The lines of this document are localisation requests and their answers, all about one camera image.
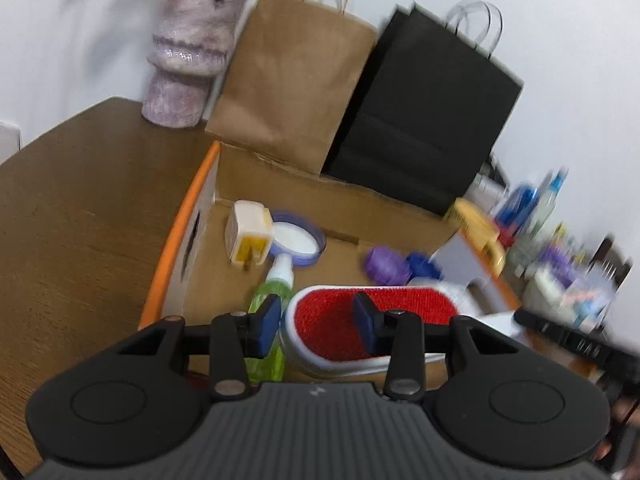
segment yellow mug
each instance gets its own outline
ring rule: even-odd
[[[500,231],[491,219],[464,198],[456,199],[444,219],[460,227],[472,245],[489,256],[493,274],[500,275],[504,269],[504,248],[498,241]]]

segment brown paper bag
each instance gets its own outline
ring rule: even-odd
[[[258,0],[207,131],[320,173],[376,37],[331,7]]]

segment purple item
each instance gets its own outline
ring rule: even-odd
[[[202,118],[211,79],[226,68],[246,0],[167,0],[154,49],[147,60],[158,70],[142,115],[170,128]]]
[[[370,250],[363,267],[376,285],[406,285],[411,278],[411,269],[402,254],[386,246]]]
[[[553,244],[549,244],[540,253],[538,264],[540,266],[548,265],[556,280],[564,288],[569,288],[578,277],[578,271],[572,266],[569,256],[559,251]]]

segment black paper bag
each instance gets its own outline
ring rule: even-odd
[[[401,15],[367,63],[375,74],[356,87],[324,172],[444,214],[489,155],[522,83],[425,10]]]

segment cardboard box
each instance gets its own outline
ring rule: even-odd
[[[178,225],[176,248],[159,264],[141,325],[162,316],[181,315],[187,324],[208,324],[214,316],[246,310],[265,278],[270,260],[248,270],[229,263],[224,229],[235,200],[254,200],[271,210],[288,210],[322,228],[327,245],[318,263],[294,270],[294,290],[311,285],[371,285],[362,270],[364,254],[377,244],[403,253],[433,253],[454,236],[456,228],[413,205],[372,190],[276,163],[246,149],[216,143],[194,180],[186,208],[190,217]],[[178,216],[189,211],[180,211]],[[207,358],[193,358],[192,368],[207,371]],[[308,380],[288,370],[295,380]],[[432,378],[446,377],[438,368]],[[383,376],[359,376],[355,380]]]

